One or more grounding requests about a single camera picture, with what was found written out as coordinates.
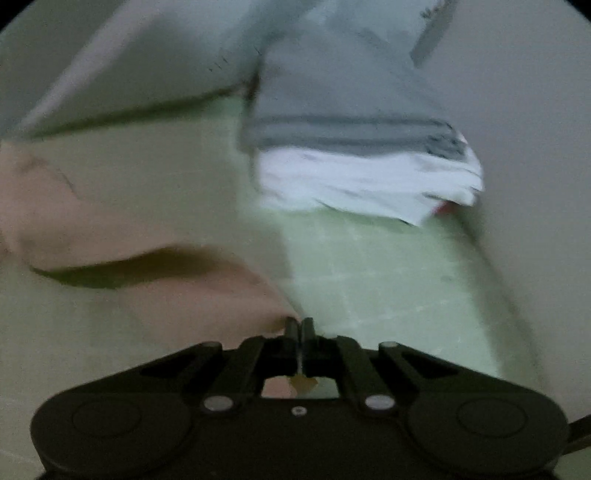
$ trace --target white folded shirt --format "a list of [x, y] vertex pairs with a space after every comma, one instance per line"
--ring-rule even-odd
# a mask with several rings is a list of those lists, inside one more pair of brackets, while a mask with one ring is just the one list
[[258, 154], [261, 203], [281, 210], [331, 207], [421, 225], [445, 201], [473, 205], [482, 168], [467, 146], [462, 160], [401, 152], [355, 157], [280, 147]]

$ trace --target beige fabric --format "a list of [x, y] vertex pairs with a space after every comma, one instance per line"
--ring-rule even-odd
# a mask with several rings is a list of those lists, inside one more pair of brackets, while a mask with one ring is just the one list
[[91, 269], [108, 278], [123, 303], [171, 348], [205, 340], [235, 348], [296, 316], [240, 260], [80, 199], [44, 160], [2, 142], [0, 260], [7, 251], [41, 272]]

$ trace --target gray folded shirt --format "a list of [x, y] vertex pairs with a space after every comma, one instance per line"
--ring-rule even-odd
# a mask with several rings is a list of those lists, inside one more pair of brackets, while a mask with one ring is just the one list
[[267, 48], [245, 137], [259, 150], [360, 156], [418, 151], [461, 160], [465, 149], [408, 53], [371, 33], [310, 21]]

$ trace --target silver screw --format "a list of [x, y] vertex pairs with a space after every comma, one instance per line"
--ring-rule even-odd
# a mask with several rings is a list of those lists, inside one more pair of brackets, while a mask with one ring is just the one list
[[365, 399], [365, 405], [371, 410], [389, 410], [396, 402], [389, 395], [370, 395]]
[[396, 342], [382, 342], [379, 345], [382, 348], [396, 348], [398, 346]]
[[222, 346], [222, 344], [220, 342], [203, 342], [203, 343], [200, 343], [199, 346], [206, 346], [208, 348], [217, 348], [219, 346]]
[[214, 395], [203, 400], [203, 406], [209, 411], [228, 411], [234, 406], [230, 397]]
[[308, 409], [306, 407], [293, 407], [291, 409], [291, 414], [294, 417], [303, 417], [308, 413]]

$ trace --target folded clothing stack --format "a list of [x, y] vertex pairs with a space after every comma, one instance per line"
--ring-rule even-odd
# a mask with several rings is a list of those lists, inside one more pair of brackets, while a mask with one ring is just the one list
[[330, 206], [419, 225], [482, 190], [474, 152], [408, 53], [300, 21], [271, 44], [245, 129], [267, 206]]

